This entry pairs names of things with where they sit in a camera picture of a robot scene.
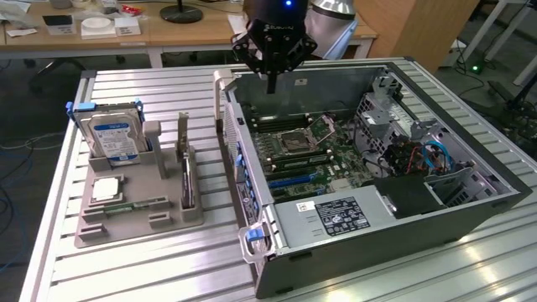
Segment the slotted aluminum surface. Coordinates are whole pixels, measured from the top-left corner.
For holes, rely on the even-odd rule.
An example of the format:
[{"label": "slotted aluminum surface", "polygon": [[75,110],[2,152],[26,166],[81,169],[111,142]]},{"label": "slotted aluminum surface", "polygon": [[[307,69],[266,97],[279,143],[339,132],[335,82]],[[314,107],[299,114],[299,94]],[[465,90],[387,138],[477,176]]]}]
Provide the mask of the slotted aluminum surface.
[{"label": "slotted aluminum surface", "polygon": [[[417,64],[402,59],[357,62],[386,60],[398,65],[534,188],[535,162]],[[131,101],[134,97],[141,99],[146,119],[162,122],[162,147],[170,147],[175,139],[175,113],[189,112],[187,135],[195,145],[199,165],[205,224],[77,249],[73,234],[87,147],[69,125],[21,301],[255,301],[253,279],[238,249],[237,222],[211,115],[211,73],[225,67],[229,66],[105,71],[93,79],[81,80],[77,101],[113,103]],[[417,116],[429,118],[426,107],[407,91],[402,93],[403,102]],[[532,193],[459,241],[263,301],[490,301],[507,298],[509,301],[534,301],[535,199],[537,193]]]}]

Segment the blue pcie slot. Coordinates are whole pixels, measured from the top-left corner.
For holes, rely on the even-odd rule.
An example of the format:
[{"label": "blue pcie slot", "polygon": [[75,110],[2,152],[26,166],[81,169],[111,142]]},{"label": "blue pcie slot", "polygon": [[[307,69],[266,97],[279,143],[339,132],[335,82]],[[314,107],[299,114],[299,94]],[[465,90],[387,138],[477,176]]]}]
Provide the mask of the blue pcie slot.
[{"label": "blue pcie slot", "polygon": [[287,179],[285,181],[270,181],[267,183],[267,188],[274,189],[277,187],[286,187],[286,186],[290,186],[293,184],[306,184],[306,183],[311,182],[311,180],[315,178],[315,175],[317,175],[317,173],[313,173],[313,174],[309,174],[309,175],[294,177],[294,178]]}]

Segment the white table leg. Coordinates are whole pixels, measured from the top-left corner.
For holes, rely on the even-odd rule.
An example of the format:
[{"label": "white table leg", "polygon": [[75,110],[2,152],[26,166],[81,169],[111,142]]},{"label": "white table leg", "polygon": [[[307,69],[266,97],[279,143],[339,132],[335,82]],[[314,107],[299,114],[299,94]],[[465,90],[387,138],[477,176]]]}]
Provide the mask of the white table leg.
[{"label": "white table leg", "polygon": [[526,18],[526,16],[527,16],[530,11],[531,11],[531,8],[526,7],[516,14],[516,16],[514,17],[513,21],[509,24],[509,27],[505,29],[502,35],[497,39],[493,48],[487,52],[485,60],[490,61],[493,59],[497,51],[501,49],[502,45],[505,44],[506,39],[509,38],[509,36],[513,33],[514,29],[518,27],[518,24],[522,22],[523,18]]},{"label": "white table leg", "polygon": [[532,76],[534,72],[537,72],[537,56],[532,58],[527,67],[522,70],[522,72],[514,79],[513,84],[516,86],[522,86],[523,84],[526,84],[526,82],[527,82],[528,78]]},{"label": "white table leg", "polygon": [[147,48],[147,56],[150,61],[150,68],[162,68],[162,48],[161,47],[149,47]]},{"label": "white table leg", "polygon": [[357,41],[358,43],[353,43],[357,46],[354,52],[354,59],[365,59],[369,54],[370,45],[373,44],[373,39],[361,39]]},{"label": "white table leg", "polygon": [[505,5],[506,5],[505,0],[499,0],[499,2],[495,4],[495,8],[494,8],[493,12],[487,16],[485,23],[479,28],[479,31],[477,32],[475,36],[471,39],[469,46],[466,47],[466,50],[463,51],[463,54],[462,54],[463,60],[467,60],[467,58],[470,57],[477,45],[481,42],[481,39],[483,38],[483,35],[487,32],[487,29],[493,25],[495,18],[498,17],[499,13],[502,12]]}]

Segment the power supply label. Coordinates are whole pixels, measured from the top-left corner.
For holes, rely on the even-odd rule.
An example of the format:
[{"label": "power supply label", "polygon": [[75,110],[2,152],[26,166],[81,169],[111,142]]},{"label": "power supply label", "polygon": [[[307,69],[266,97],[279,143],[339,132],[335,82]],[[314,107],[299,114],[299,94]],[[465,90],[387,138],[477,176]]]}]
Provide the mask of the power supply label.
[{"label": "power supply label", "polygon": [[353,197],[315,204],[315,210],[330,236],[370,227]]}]

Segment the red cable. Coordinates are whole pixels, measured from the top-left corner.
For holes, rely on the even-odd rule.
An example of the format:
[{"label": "red cable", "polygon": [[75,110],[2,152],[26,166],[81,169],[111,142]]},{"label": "red cable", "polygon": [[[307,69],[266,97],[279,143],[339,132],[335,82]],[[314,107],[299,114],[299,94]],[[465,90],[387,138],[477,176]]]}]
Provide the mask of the red cable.
[{"label": "red cable", "polygon": [[413,160],[413,153],[415,152],[417,149],[418,149],[418,147],[414,147],[414,148],[411,149],[410,161],[409,161],[409,166],[407,166],[407,168],[406,168],[406,173],[405,173],[405,174],[407,174],[407,173],[410,172],[410,166],[411,166],[411,160]]}]

